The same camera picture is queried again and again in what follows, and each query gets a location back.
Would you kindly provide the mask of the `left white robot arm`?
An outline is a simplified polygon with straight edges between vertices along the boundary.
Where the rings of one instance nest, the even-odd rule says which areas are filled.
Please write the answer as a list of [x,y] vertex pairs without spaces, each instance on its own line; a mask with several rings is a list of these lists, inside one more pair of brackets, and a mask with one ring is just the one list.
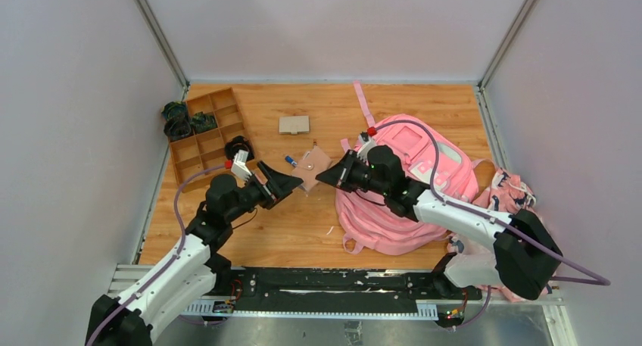
[[232,222],[257,207],[269,210],[303,179],[273,170],[263,161],[257,177],[240,150],[212,177],[205,199],[181,236],[141,279],[116,297],[102,295],[90,312],[87,345],[153,345],[180,314],[202,295],[224,295],[232,285],[231,263],[219,250],[233,234]]

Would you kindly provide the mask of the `beige wallet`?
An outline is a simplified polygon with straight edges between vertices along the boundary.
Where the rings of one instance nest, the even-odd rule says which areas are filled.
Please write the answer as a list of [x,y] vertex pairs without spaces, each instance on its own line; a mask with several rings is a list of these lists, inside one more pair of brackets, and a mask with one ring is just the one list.
[[310,117],[307,115],[279,118],[279,134],[298,135],[310,132]]

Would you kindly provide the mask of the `pink student backpack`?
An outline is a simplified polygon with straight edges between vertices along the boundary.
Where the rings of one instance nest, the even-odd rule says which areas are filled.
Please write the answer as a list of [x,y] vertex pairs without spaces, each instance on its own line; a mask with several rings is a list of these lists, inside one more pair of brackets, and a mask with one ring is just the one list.
[[437,191],[472,202],[481,162],[416,117],[397,114],[375,121],[360,82],[354,82],[354,90],[369,128],[355,146],[342,140],[345,155],[332,181],[343,242],[354,243],[346,252],[369,248],[402,255],[441,240],[447,230],[415,214],[418,197]]

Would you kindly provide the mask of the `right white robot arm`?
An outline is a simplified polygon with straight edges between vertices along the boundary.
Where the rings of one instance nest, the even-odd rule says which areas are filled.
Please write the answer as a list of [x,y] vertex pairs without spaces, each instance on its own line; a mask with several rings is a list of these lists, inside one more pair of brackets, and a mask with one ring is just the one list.
[[344,192],[374,192],[398,217],[434,223],[487,248],[487,254],[447,256],[442,271],[432,278],[441,298],[452,298],[469,285],[503,285],[521,298],[536,300],[563,257],[533,212],[483,209],[438,192],[408,176],[387,145],[369,149],[366,159],[349,150],[316,179]]

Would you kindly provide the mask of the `pink brown wallet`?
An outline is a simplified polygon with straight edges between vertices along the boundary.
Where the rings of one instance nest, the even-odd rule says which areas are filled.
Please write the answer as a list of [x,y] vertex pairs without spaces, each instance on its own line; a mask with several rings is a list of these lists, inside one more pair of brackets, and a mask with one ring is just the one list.
[[310,192],[312,188],[319,183],[316,176],[329,169],[331,164],[332,159],[330,156],[319,146],[315,146],[298,161],[298,164],[292,170],[291,174],[294,177],[302,179],[303,182],[300,184],[300,187],[305,192]]

